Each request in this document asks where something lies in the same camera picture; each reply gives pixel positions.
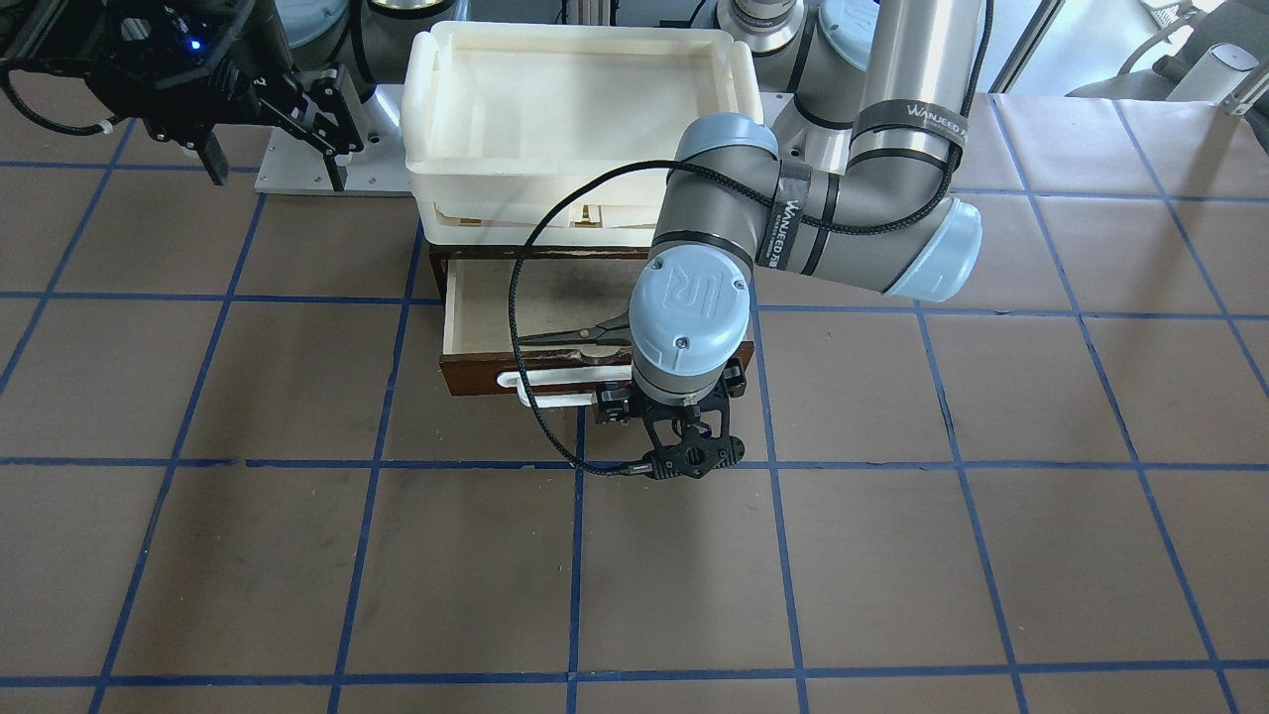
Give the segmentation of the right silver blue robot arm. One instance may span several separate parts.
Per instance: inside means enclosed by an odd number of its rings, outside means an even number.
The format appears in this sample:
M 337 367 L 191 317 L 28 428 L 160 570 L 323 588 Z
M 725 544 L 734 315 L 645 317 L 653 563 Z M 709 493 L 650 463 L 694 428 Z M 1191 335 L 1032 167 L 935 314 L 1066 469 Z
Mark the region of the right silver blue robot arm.
M 339 159 L 385 137 L 369 100 L 404 84 L 412 37 L 468 16 L 467 1 L 105 1 L 86 85 L 217 185 L 216 127 L 260 126 L 305 142 L 343 190 Z

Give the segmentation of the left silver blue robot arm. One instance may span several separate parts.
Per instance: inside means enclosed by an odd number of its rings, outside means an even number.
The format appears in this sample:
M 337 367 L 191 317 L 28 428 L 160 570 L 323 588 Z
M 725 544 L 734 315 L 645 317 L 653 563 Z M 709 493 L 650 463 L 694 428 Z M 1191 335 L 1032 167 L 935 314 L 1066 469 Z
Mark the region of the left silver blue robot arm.
M 744 393 L 731 365 L 758 268 L 944 301 L 978 260 L 978 211 L 948 195 L 991 36 L 989 1 L 722 1 L 791 94 L 773 128 L 712 114 L 678 146 L 647 266 L 618 320 L 626 388 L 596 419 L 695 430 Z

